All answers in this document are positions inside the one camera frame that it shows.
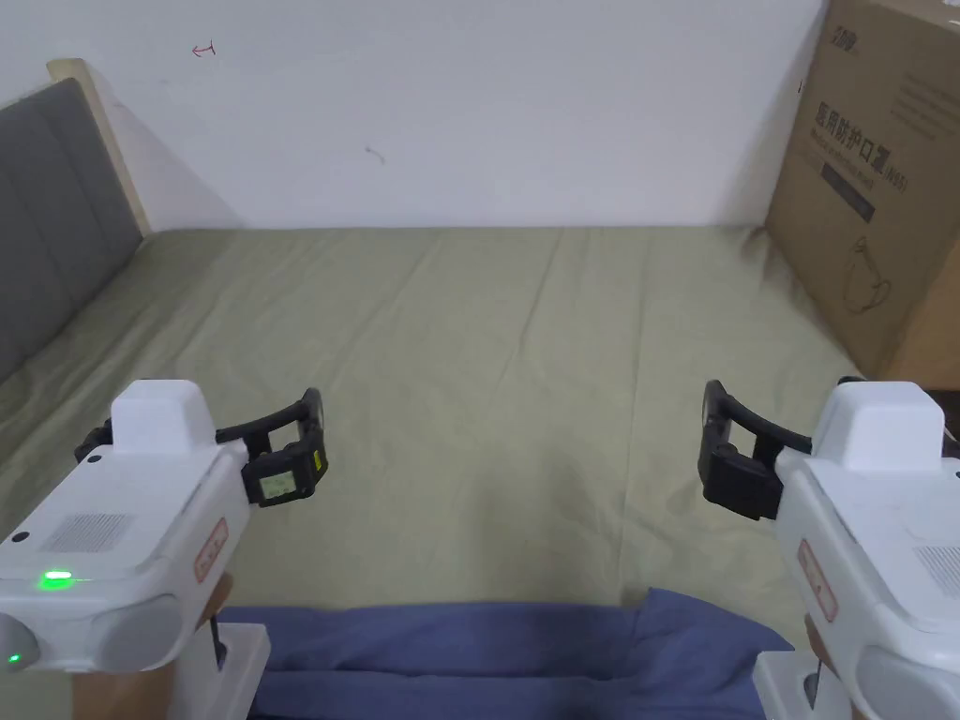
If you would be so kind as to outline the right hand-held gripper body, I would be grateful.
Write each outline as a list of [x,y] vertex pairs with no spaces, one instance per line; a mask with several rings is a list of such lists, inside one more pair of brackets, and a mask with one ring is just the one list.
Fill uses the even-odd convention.
[[845,382],[812,449],[785,449],[773,532],[831,664],[762,652],[768,719],[959,715],[959,466],[912,382]]

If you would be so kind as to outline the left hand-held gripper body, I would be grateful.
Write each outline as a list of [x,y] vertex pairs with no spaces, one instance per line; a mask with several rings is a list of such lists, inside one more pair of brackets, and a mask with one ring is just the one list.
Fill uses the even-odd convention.
[[172,666],[171,719],[244,719],[270,653],[260,624],[202,624],[252,513],[239,441],[200,387],[136,381],[98,441],[1,546],[1,666]]

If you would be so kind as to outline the person's right hand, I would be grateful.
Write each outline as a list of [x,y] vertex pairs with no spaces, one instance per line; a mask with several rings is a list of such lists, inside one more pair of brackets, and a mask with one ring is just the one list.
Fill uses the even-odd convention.
[[830,673],[831,676],[840,683],[840,688],[843,692],[843,698],[848,702],[850,718],[862,719],[862,713],[859,712],[859,710],[852,703],[848,690],[840,682],[833,659],[823,639],[819,636],[818,630],[810,615],[804,616],[804,627],[810,649],[817,658],[816,671],[804,681],[804,693],[806,694],[808,705],[814,711],[814,713],[818,713],[819,696],[822,695],[822,687],[824,686],[827,673]]

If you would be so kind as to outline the person's left hand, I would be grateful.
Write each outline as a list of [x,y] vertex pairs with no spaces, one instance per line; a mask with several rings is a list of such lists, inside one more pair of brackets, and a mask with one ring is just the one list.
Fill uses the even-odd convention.
[[176,664],[129,674],[71,676],[73,719],[165,719],[173,703]]

